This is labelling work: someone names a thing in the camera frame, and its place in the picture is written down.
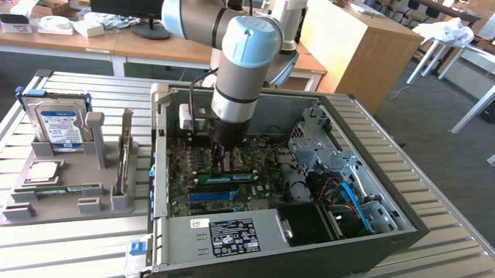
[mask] light blue joint cap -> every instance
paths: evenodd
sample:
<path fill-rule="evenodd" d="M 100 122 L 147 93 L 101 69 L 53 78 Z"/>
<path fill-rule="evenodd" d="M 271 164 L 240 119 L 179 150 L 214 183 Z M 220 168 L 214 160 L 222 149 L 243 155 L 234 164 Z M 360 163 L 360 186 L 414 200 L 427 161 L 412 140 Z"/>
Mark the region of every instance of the light blue joint cap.
<path fill-rule="evenodd" d="M 274 85 L 283 85 L 286 84 L 290 76 L 291 76 L 291 72 L 294 70 L 294 66 L 298 62 L 298 58 L 299 58 L 299 52 L 295 53 L 292 59 L 291 59 L 291 62 L 287 64 L 287 66 L 284 67 L 284 69 L 280 71 L 278 77 L 275 77 L 275 79 L 270 82 L 270 84 L 274 84 Z"/>
<path fill-rule="evenodd" d="M 251 16 L 236 16 L 227 26 L 222 50 L 238 66 L 259 68 L 278 53 L 279 39 L 279 31 L 268 22 Z"/>
<path fill-rule="evenodd" d="M 183 30 L 183 21 L 180 18 L 180 1 L 182 0 L 164 0 L 162 5 L 162 22 L 164 28 L 175 36 L 186 39 Z"/>

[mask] metal table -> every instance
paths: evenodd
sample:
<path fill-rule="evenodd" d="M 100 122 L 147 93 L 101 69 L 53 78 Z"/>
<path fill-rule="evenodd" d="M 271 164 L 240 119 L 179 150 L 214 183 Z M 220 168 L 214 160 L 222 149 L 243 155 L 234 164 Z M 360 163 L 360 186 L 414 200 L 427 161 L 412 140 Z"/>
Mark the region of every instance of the metal table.
<path fill-rule="evenodd" d="M 1 277 L 123 277 L 127 241 L 147 232 L 151 79 L 55 72 L 28 88 L 88 91 L 105 113 L 104 139 L 117 140 L 123 108 L 133 108 L 140 143 L 136 210 L 125 217 L 0 228 Z M 495 277 L 495 252 L 359 103 L 328 95 L 351 129 L 431 229 L 400 254 L 354 277 Z M 0 126 L 0 203 L 29 154 L 32 127 L 19 104 Z M 338 138 L 346 148 L 346 141 Z"/>

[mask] computer monitor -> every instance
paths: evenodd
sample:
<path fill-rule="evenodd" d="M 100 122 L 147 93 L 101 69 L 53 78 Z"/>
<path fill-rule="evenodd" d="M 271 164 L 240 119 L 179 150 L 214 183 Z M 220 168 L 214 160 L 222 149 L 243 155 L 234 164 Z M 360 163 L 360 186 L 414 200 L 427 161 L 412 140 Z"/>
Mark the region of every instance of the computer monitor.
<path fill-rule="evenodd" d="M 163 0 L 91 0 L 91 11 L 149 19 L 149 23 L 132 26 L 132 33 L 147 39 L 167 39 L 171 33 L 154 24 L 154 19 L 162 19 L 162 5 Z"/>

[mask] power supply label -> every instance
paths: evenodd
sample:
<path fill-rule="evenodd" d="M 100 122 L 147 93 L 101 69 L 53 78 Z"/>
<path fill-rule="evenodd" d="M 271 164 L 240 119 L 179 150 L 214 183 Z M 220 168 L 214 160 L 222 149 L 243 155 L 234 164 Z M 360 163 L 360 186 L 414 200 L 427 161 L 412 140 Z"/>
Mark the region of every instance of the power supply label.
<path fill-rule="evenodd" d="M 43 124 L 49 142 L 61 148 L 79 147 L 83 143 L 77 116 L 73 111 L 41 111 Z"/>
<path fill-rule="evenodd" d="M 210 222 L 210 234 L 218 258 L 260 251 L 252 218 Z"/>

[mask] ribbed metal surface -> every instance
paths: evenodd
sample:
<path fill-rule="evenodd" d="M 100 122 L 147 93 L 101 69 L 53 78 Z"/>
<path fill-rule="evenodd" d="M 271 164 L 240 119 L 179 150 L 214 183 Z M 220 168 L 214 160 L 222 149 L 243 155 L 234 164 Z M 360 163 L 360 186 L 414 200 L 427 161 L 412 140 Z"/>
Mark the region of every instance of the ribbed metal surface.
<path fill-rule="evenodd" d="M 133 139 L 140 143 L 135 214 L 107 220 L 76 221 L 0 228 L 0 277 L 121 277 L 124 245 L 147 230 L 147 183 L 149 165 L 149 79 L 115 78 L 55 72 L 43 89 L 84 92 L 93 110 L 105 113 L 104 139 L 117 140 L 123 108 L 133 108 Z M 456 212 L 428 178 L 412 165 L 384 131 L 347 96 L 328 97 L 362 139 L 406 200 L 431 229 L 400 254 L 390 256 L 368 273 L 354 277 L 494 277 L 494 251 Z M 17 125 L 1 139 L 0 203 L 16 182 L 29 154 L 32 128 L 23 112 Z M 344 149 L 344 139 L 335 134 Z"/>

